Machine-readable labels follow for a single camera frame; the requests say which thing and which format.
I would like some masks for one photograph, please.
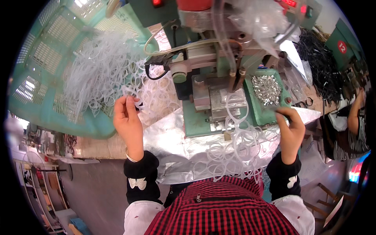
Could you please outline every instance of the white bow embroidery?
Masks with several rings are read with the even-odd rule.
[[[128,178],[130,188],[134,188],[137,186],[140,190],[144,190],[146,188],[146,181],[144,181],[145,177],[142,179],[131,179]]]
[[[293,176],[288,178],[290,182],[287,183],[287,188],[292,188],[294,186],[294,183],[298,180],[297,176]]]

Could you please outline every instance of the black sleeve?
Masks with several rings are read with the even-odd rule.
[[[300,162],[298,156],[296,156],[295,162],[291,165],[286,165],[282,162],[281,153],[278,153],[270,161],[268,167],[266,168],[266,173],[270,178],[269,191],[271,193],[272,200],[276,200],[287,195],[300,196],[300,180],[298,173],[301,167],[302,163]],[[292,183],[289,184],[291,181],[294,182],[294,177],[296,177],[296,182],[293,185]]]
[[[138,162],[125,160],[124,174],[127,177],[127,200],[129,204],[143,200],[162,204],[159,200],[161,192],[155,182],[158,176],[158,166],[158,159],[149,151],[144,151],[144,157]]]

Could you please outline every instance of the bracelet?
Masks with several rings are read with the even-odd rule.
[[[129,155],[128,155],[128,147],[126,147],[126,149],[125,149],[125,156],[126,156],[131,162],[138,162],[138,161],[135,161],[135,160],[133,160],[132,158],[129,157]]]

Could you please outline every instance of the zipper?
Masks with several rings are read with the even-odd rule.
[[[252,197],[236,196],[236,197],[208,197],[201,198],[201,194],[198,193],[196,197],[196,202],[211,202],[211,201],[230,201],[239,199],[253,199]]]
[[[200,196],[201,196],[201,194],[198,193],[198,194],[197,194],[197,197],[196,197],[196,201],[197,201],[197,202],[201,202]]]

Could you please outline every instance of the woman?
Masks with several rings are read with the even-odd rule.
[[[128,146],[124,174],[127,200],[124,234],[314,234],[314,216],[300,198],[297,158],[305,127],[294,109],[277,109],[281,153],[267,167],[272,203],[254,179],[224,176],[172,186],[159,200],[158,159],[143,149],[143,128],[132,96],[114,107],[114,126]],[[288,127],[284,116],[290,120]]]
[[[347,130],[344,138],[337,138],[334,144],[334,160],[355,159],[364,156],[370,151],[366,144],[365,110],[362,108],[364,89],[358,90],[358,96],[351,106],[347,117]]]
[[[370,151],[367,145],[365,127],[364,89],[357,90],[357,96],[347,116],[347,129],[334,129],[327,115],[320,118],[323,129],[325,155],[332,160],[348,160],[364,156]]]

